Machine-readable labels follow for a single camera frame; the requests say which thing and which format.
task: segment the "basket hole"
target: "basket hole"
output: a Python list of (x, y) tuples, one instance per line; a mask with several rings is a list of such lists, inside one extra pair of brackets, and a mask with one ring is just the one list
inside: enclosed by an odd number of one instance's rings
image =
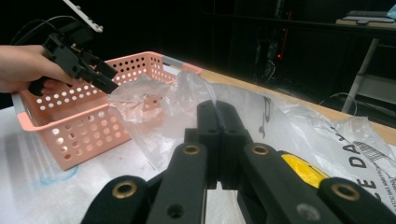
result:
[(70, 133), (70, 134), (69, 134), (69, 138), (70, 138), (70, 139), (74, 139), (75, 137), (76, 137), (75, 134), (73, 134), (73, 133)]
[(99, 134), (99, 133), (94, 133), (94, 134), (93, 134), (93, 137), (94, 137), (94, 138), (99, 138), (99, 137), (100, 137), (100, 134)]
[(109, 130), (108, 128), (105, 128), (105, 129), (103, 129), (103, 133), (104, 133), (104, 134), (109, 134), (109, 133), (110, 133), (110, 130)]
[(103, 118), (105, 116), (105, 112), (104, 111), (100, 111), (98, 113), (99, 118)]
[(77, 124), (77, 126), (81, 126), (81, 125), (84, 124), (84, 120), (83, 120), (83, 119), (79, 119), (79, 120), (76, 122), (76, 124)]
[(63, 138), (56, 139), (56, 144), (61, 145), (63, 143), (64, 143), (64, 139)]
[(67, 151), (67, 147), (61, 147), (61, 151), (62, 152), (66, 152)]
[(72, 147), (78, 147), (79, 146), (79, 142), (73, 142), (72, 143)]
[(72, 129), (72, 125), (66, 124), (66, 125), (64, 125), (64, 128), (68, 131), (68, 130)]
[(87, 145), (87, 151), (91, 151), (91, 150), (93, 150), (93, 146), (91, 145), (91, 144), (89, 144), (89, 145)]
[(89, 143), (89, 142), (91, 141), (91, 139), (90, 139), (90, 137), (85, 136), (85, 137), (82, 139), (82, 141), (83, 141), (84, 143)]
[(56, 134), (58, 134), (59, 133), (59, 129), (52, 129), (52, 134), (53, 135), (56, 135)]
[(79, 133), (81, 133), (82, 135), (84, 135), (84, 134), (87, 133), (87, 130), (86, 130), (86, 129), (80, 129), (80, 130), (79, 130)]
[(95, 131), (96, 129), (98, 129), (98, 126), (96, 124), (91, 125), (91, 130)]
[(95, 120), (95, 117), (93, 115), (88, 116), (88, 121), (93, 122)]

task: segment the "plastic sheet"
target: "plastic sheet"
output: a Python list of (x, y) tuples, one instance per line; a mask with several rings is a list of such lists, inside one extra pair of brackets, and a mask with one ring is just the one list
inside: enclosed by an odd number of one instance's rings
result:
[(396, 20), (396, 5), (389, 10), (388, 16)]
[[(145, 100), (148, 96), (154, 100)], [(266, 92), (209, 83), (189, 72), (180, 72), (172, 85), (139, 78), (109, 95), (112, 113), (160, 170), (183, 141), (185, 128), (196, 128), (196, 106), (206, 100), (235, 106), (253, 141), (297, 155), (328, 176), (358, 183), (396, 213), (395, 156), (367, 118), (329, 120), (306, 105)], [(228, 215), (238, 211), (236, 203), (214, 206)], [(223, 217), (223, 223), (239, 223)]]

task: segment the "cable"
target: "cable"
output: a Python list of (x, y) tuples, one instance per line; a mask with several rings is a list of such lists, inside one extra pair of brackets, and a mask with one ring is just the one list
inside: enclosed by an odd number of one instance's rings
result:
[[(58, 29), (54, 26), (53, 23), (55, 23), (56, 21), (63, 21), (63, 20), (76, 21), (76, 18), (71, 17), (71, 16), (57, 16), (57, 17), (50, 18), (46, 21), (44, 21), (44, 20), (29, 21), (25, 25), (23, 25), (22, 28), (12, 38), (11, 45), (21, 45), (21, 44), (25, 43), (29, 38), (31, 38), (32, 36), (37, 34), (39, 31), (44, 29), (46, 26), (52, 28), (53, 31), (58, 32)], [(19, 37), (21, 35), (21, 33), (27, 29), (28, 26), (30, 26), (31, 24), (36, 23), (36, 22), (40, 22), (40, 23), (33, 29), (29, 30), (25, 35), (23, 35), (22, 37)]]
[(265, 83), (267, 83), (267, 82), (270, 81), (270, 79), (272, 78), (272, 76), (274, 75), (274, 72), (275, 72), (275, 70), (276, 70), (276, 66), (275, 66), (275, 64), (274, 64), (273, 62), (267, 61), (267, 63), (270, 63), (273, 67), (272, 67), (272, 73), (271, 73), (271, 75), (268, 77), (268, 79), (265, 81)]
[(355, 103), (355, 112), (353, 113), (352, 116), (355, 116), (355, 115), (358, 113), (358, 103), (356, 102), (356, 100), (355, 100), (354, 97), (350, 96), (350, 95), (349, 95), (348, 93), (346, 93), (346, 92), (338, 92), (338, 93), (336, 93), (336, 94), (333, 94), (333, 95), (329, 96), (327, 99), (322, 100), (322, 101), (319, 103), (319, 105), (322, 105), (326, 100), (331, 99), (331, 98), (333, 98), (334, 96), (339, 96), (339, 95), (346, 95), (346, 96), (348, 96), (348, 97), (350, 97), (350, 98), (353, 99), (353, 103)]

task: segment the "metal stand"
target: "metal stand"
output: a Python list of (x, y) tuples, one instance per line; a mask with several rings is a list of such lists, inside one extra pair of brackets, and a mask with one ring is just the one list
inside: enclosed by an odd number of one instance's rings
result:
[(358, 93), (359, 87), (361, 86), (361, 83), (364, 80), (364, 77), (366, 76), (366, 70), (367, 67), (370, 64), (370, 61), (373, 58), (373, 54), (375, 52), (376, 46), (378, 45), (379, 39), (374, 38), (372, 40), (372, 43), (370, 45), (370, 48), (367, 50), (366, 56), (364, 57), (363, 63), (361, 64), (361, 68), (359, 69), (358, 74), (355, 77), (355, 80), (353, 81), (352, 87), (350, 88), (349, 91), (349, 97), (346, 98), (346, 102), (344, 103), (342, 112), (347, 113), (349, 111), (350, 106), (352, 105), (352, 102), (355, 100), (355, 96)]

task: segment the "white wire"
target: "white wire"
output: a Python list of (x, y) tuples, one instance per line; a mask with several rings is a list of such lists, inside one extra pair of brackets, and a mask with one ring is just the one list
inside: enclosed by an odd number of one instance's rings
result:
[(327, 99), (322, 100), (322, 101), (319, 103), (319, 105), (323, 104), (326, 100), (331, 99), (331, 98), (334, 97), (334, 96), (339, 96), (339, 95), (346, 95), (346, 96), (352, 98), (353, 103), (355, 104), (355, 112), (353, 113), (353, 116), (355, 116), (355, 115), (358, 113), (358, 103), (356, 102), (356, 100), (355, 100), (354, 97), (352, 97), (351, 95), (349, 95), (349, 94), (346, 93), (346, 92), (338, 92), (338, 93), (336, 93), (336, 94), (333, 94), (333, 95), (329, 96)]
[(275, 66), (275, 64), (274, 64), (273, 62), (271, 62), (271, 61), (267, 61), (267, 62), (268, 62), (268, 63), (271, 63), (271, 65), (272, 65), (274, 68), (273, 68), (273, 71), (272, 71), (270, 77), (268, 77), (268, 79), (265, 81), (265, 83), (267, 83), (267, 82), (270, 81), (270, 79), (272, 78), (272, 76), (274, 75), (274, 72), (275, 72), (275, 70), (276, 70), (276, 66)]

